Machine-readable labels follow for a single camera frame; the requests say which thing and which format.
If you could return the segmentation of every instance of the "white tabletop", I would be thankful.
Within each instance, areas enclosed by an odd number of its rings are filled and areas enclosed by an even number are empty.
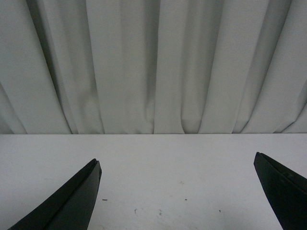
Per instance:
[[[0,230],[92,158],[103,174],[89,230],[281,230],[254,157],[307,177],[306,149],[307,134],[0,135]]]

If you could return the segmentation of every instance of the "white table surface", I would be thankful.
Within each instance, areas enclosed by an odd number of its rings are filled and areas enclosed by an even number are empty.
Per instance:
[[[281,230],[254,157],[307,177],[306,149],[307,134],[0,135],[0,230],[92,158],[103,174],[89,230]]]

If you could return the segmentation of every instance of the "curtain fold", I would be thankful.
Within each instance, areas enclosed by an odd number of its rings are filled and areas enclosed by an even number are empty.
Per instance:
[[[4,0],[0,133],[307,132],[304,0]]]

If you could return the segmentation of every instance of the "white curtain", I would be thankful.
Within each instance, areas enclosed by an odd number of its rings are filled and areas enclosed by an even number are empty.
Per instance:
[[[297,133],[306,103],[306,0],[0,1],[0,133]]]

